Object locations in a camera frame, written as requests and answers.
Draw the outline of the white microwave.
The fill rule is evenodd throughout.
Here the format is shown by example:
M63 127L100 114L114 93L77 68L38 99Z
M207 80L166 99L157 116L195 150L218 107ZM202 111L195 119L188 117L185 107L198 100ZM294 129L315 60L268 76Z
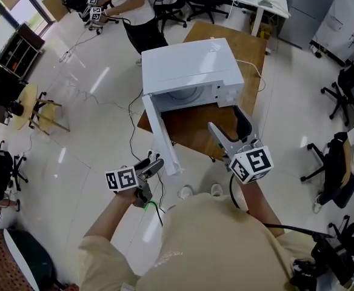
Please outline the white microwave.
M142 97L149 117L198 105L235 105L244 79L226 39L169 45L142 53Z

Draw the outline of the yellow cardboard box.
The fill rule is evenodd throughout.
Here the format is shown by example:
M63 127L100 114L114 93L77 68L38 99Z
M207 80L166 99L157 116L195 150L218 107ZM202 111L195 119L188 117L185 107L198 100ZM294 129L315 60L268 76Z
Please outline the yellow cardboard box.
M269 40L272 35L273 26L271 23L261 22L258 28L257 37Z

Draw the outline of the wooden table with black legs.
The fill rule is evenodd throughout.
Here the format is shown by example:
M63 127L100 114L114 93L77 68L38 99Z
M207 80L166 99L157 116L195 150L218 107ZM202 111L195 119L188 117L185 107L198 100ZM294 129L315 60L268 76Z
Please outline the wooden table with black legs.
M244 87L235 105L240 106L250 116L261 83L259 74L262 71L267 43L250 34L201 21L193 25L182 43L215 38L226 39L236 59L244 79ZM162 112L161 118L174 150L177 145L182 145L212 158L221 159L222 150L210 134L208 123L214 123L231 137L237 135L233 105L226 107L218 107L217 104L198 105ZM152 132L146 110L138 122L138 127Z

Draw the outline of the round wooden stool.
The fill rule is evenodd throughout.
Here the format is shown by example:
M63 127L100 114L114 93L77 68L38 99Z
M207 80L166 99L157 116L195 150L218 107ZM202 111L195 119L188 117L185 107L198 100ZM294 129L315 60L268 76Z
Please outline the round wooden stool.
M56 121L56 110L62 108L62 104L44 99L45 96L46 92L38 95L36 85L27 84L17 100L10 103L11 126L15 130L21 130L28 124L30 128L37 129L47 136L50 135L51 126L70 132L68 127Z

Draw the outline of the person's beige shirt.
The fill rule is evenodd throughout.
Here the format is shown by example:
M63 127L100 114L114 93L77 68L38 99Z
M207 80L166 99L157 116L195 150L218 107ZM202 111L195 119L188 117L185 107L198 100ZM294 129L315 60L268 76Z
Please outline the person's beige shirt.
M230 200L191 196L164 215L154 265L135 275L109 240L79 245L80 291L296 291L292 261L311 260L311 237L274 236Z

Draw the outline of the person's left white shoe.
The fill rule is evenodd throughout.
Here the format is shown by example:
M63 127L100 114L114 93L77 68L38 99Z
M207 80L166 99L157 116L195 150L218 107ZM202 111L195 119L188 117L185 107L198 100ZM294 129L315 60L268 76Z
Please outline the person's left white shoe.
M190 187L190 186L184 186L180 192L179 192L179 197L182 199L182 200L185 200L191 196L194 195L194 192L193 192L193 189Z

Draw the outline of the white appliance door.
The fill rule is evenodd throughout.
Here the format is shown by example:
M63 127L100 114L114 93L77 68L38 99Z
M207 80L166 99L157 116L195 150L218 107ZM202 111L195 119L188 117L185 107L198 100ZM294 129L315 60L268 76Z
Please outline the white appliance door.
M167 133L164 121L161 118L161 113L156 108L150 95L144 95L142 101L152 129L153 137L158 145L161 158L164 160L164 168L169 176L179 175L182 173L182 168L172 146L169 134Z

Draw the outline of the person's right forearm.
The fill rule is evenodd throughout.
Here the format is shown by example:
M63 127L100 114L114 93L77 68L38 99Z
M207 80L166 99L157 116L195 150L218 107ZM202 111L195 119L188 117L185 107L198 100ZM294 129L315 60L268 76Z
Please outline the person's right forearm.
M257 181L243 184L238 182L243 197L249 211L249 227L250 232L260 236L268 235L277 238L285 234L283 229L266 227L264 224L272 224L279 226L281 224L277 215L266 200Z

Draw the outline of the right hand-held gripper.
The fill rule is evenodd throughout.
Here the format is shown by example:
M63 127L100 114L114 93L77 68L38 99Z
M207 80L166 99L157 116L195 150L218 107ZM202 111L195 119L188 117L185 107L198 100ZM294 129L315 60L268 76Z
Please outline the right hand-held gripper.
M240 106L234 105L233 112L238 140L230 139L212 122L208 123L208 129L224 156L230 159L227 168L242 184L249 184L266 176L274 167L273 160L253 119Z

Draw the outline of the person's left forearm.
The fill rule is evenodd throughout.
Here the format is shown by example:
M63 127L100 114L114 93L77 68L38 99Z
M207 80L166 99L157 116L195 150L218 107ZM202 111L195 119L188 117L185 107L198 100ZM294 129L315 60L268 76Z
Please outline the person's left forearm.
M85 233L84 237L98 236L111 241L126 211L135 201L134 189L118 192Z

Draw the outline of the black equipment pack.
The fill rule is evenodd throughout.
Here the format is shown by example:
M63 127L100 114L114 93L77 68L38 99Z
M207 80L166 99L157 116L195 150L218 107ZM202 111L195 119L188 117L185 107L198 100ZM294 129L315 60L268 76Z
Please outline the black equipment pack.
M292 286L299 291L334 291L339 286L352 286L354 256L336 238L317 239L311 256L313 261L292 261Z

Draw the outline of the grey cabinet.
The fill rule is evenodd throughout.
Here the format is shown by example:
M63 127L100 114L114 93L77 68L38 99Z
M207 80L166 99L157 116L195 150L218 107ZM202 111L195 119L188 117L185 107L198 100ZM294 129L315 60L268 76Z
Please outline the grey cabinet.
M307 48L334 0L287 0L289 17L279 29L278 38L301 49Z

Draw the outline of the black open shelf unit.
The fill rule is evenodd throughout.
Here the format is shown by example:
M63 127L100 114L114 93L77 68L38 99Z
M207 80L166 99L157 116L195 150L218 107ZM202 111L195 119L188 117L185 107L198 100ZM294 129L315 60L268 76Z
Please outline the black open shelf unit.
M39 55L45 41L22 23L0 51L0 72L23 81Z

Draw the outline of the white and green pod seat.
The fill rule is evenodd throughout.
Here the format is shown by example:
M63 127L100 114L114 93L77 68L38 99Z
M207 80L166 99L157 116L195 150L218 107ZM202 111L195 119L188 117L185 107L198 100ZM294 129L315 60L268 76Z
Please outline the white and green pod seat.
M55 277L51 257L27 231L4 229L6 246L33 291L45 291Z

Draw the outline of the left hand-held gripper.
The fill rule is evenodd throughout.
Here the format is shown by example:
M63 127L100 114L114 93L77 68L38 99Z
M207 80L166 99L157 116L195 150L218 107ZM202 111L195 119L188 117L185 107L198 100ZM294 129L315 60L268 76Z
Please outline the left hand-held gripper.
M145 208L152 200L152 193L147 180L155 176L163 166L164 160L162 158L153 162L146 158L134 166L107 171L105 172L107 186L114 193L134 191L136 201L133 205Z

